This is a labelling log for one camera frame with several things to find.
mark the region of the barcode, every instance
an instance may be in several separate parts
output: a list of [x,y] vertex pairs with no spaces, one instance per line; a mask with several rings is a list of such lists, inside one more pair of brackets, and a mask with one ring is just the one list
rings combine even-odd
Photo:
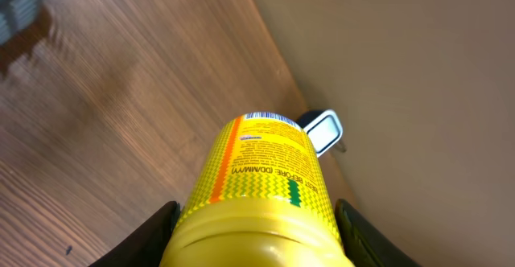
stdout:
[[296,129],[300,130],[300,126],[295,122],[292,121],[290,118],[286,118],[283,115],[275,114],[275,113],[268,113],[268,112],[258,112],[258,113],[248,113],[245,115],[245,119],[253,119],[253,118],[269,118],[269,119],[275,119],[282,122],[285,122]]

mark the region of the can label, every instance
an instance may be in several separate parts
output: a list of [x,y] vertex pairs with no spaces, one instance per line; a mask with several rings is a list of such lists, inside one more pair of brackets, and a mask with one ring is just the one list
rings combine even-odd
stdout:
[[249,197],[306,209],[340,241],[313,145],[291,119],[260,112],[229,122],[215,140],[177,227],[206,205]]

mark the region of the brown wooden surface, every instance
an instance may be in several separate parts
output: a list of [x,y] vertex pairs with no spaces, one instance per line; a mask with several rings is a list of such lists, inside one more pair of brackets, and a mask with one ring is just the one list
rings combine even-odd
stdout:
[[0,71],[0,265],[95,261],[185,202],[227,121],[306,110],[251,0],[45,0]]

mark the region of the can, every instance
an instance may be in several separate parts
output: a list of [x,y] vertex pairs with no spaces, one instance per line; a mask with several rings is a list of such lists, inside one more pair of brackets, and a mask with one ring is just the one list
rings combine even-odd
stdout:
[[268,112],[229,122],[160,266],[353,266],[303,129]]

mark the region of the gray plastic object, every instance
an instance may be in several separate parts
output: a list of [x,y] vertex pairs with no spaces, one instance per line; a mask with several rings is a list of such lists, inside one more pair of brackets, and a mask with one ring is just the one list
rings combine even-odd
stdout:
[[0,0],[0,45],[30,26],[43,0]]

